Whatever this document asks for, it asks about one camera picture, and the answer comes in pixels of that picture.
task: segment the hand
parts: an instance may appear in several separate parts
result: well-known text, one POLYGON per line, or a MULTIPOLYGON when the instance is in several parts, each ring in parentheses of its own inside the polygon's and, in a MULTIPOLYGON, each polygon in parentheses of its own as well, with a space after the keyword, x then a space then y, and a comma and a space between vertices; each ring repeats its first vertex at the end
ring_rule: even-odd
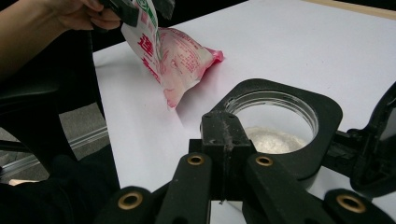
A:
POLYGON ((120 26, 120 18, 98 0, 44 0, 66 29, 92 30, 92 23, 111 30, 120 26))

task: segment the metal hole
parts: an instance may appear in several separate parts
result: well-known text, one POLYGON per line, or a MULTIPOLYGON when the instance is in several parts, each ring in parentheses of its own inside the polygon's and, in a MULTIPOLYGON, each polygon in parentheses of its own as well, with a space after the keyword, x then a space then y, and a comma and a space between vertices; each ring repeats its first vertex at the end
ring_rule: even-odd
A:
POLYGON ((347 194, 338 195, 336 198, 337 202, 346 210, 354 213, 363 213, 366 211, 364 203, 353 196, 347 194))
POLYGON ((260 156, 260 157, 256 158, 256 162, 262 166, 270 166, 270 165, 274 164, 273 160, 271 160, 268 157, 264 157, 264 156, 260 156))
POLYGON ((202 156, 190 156, 187 162, 191 165, 201 165, 204 163, 204 158, 202 156))
POLYGON ((132 191, 119 198, 119 208, 123 210, 131 210, 139 206, 142 202, 143 195, 137 191, 132 191))

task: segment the black mount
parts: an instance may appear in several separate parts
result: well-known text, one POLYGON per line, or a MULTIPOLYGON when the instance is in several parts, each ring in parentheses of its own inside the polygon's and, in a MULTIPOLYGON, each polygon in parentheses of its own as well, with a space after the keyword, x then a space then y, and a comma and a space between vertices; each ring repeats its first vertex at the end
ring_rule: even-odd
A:
POLYGON ((395 190, 396 84, 363 130, 337 131, 342 118, 332 99, 264 79, 238 84, 203 115, 202 139, 191 139, 173 179, 154 192, 121 189, 95 224, 209 223, 211 201, 243 202, 249 224, 395 223, 371 203, 395 190), (257 152, 238 111, 259 104, 300 114, 315 133, 286 154, 257 152), (334 189, 324 200, 309 194, 320 166, 350 178, 354 191, 334 189))

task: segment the finger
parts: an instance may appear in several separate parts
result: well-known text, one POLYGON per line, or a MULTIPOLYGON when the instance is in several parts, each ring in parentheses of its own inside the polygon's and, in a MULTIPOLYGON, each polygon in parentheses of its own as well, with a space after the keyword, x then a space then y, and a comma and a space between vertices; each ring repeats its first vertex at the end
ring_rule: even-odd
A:
POLYGON ((81 0, 81 2, 85 6, 96 12, 102 11, 104 8, 104 6, 99 2, 99 0, 81 0))
POLYGON ((97 20, 96 18, 91 18, 91 22, 106 30, 116 29, 120 26, 120 21, 102 21, 97 20))
POLYGON ((120 21, 120 17, 117 16, 111 9, 105 8, 101 12, 94 11, 90 8, 87 8, 87 14, 92 18, 96 18, 97 20, 102 21, 120 21))

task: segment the person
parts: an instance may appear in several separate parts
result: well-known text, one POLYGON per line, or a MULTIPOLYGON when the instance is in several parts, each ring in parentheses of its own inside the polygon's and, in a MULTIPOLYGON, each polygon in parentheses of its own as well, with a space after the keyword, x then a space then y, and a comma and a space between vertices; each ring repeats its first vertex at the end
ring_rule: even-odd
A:
POLYGON ((3 9, 0 80, 19 71, 61 34, 68 30, 92 30, 93 24, 115 29, 120 26, 120 18, 98 0, 19 0, 3 9))
MULTIPOLYGON (((81 49, 90 43, 87 32, 94 25, 120 26, 120 18, 98 0, 1 0, 0 9, 2 85, 14 77, 40 76, 43 66, 86 65, 91 71, 92 52, 81 49)), ((0 184, 0 223, 93 223, 120 189, 111 145, 80 161, 58 155, 52 167, 43 181, 0 184)))

